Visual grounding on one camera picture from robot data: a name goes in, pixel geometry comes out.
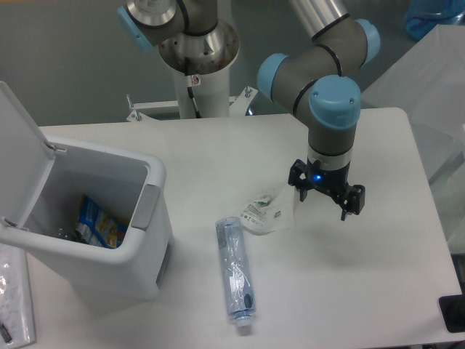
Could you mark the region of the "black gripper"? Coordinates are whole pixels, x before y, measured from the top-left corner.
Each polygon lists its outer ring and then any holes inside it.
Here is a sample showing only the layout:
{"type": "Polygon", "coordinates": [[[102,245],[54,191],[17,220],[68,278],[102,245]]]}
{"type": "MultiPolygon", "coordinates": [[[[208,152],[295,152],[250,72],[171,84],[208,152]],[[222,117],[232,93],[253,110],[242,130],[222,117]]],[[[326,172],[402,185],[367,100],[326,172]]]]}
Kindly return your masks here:
{"type": "Polygon", "coordinates": [[[338,169],[324,169],[323,163],[315,160],[295,160],[290,168],[288,184],[295,187],[303,202],[310,190],[330,197],[341,207],[341,221],[348,215],[359,215],[365,206],[365,186],[348,183],[350,161],[338,169]]]}

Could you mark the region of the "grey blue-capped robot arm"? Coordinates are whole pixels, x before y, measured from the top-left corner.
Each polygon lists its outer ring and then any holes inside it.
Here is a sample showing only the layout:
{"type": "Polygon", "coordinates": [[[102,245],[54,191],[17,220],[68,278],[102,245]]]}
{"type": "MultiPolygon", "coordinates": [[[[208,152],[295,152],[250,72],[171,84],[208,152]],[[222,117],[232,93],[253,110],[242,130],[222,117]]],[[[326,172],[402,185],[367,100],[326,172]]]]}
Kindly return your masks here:
{"type": "MultiPolygon", "coordinates": [[[[360,88],[349,74],[378,54],[381,40],[367,20],[351,18],[341,1],[292,1],[312,40],[298,57],[276,53],[260,66],[259,91],[308,129],[305,160],[288,184],[305,200],[310,190],[330,197],[343,216],[360,214],[365,188],[350,185],[349,166],[360,118],[360,88]]],[[[157,49],[177,81],[184,119],[226,116],[229,67],[238,35],[221,20],[216,1],[126,1],[118,16],[141,49],[157,49]]]]}

